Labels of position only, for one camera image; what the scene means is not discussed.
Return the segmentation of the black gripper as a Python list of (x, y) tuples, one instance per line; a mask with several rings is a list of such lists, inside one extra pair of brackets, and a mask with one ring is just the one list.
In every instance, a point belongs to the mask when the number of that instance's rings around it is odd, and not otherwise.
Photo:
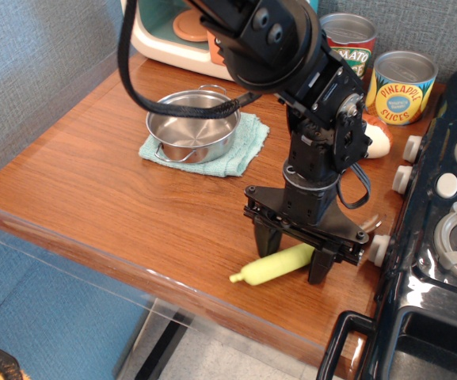
[(329, 183), (308, 181), (296, 174), (284, 178), (283, 188), (250, 185), (245, 189), (244, 215), (253, 220), (259, 257), (276, 253), (286, 234), (316, 248), (309, 284), (320, 284), (334, 261), (357, 265), (368, 234), (337, 204), (340, 177)]

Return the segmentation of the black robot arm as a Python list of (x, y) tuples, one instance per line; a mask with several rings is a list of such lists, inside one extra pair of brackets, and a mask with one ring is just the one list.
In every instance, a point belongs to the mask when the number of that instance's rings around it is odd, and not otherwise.
[(358, 264), (368, 234), (343, 213), (341, 177), (351, 170), (370, 184), (359, 164), (371, 145), (362, 81), (330, 48), (305, 1), (193, 1), (191, 7), (218, 39), (233, 80), (251, 93), (275, 95), (287, 110), (284, 186), (245, 190), (260, 256), (275, 253), (283, 235), (311, 245), (312, 284), (336, 262)]

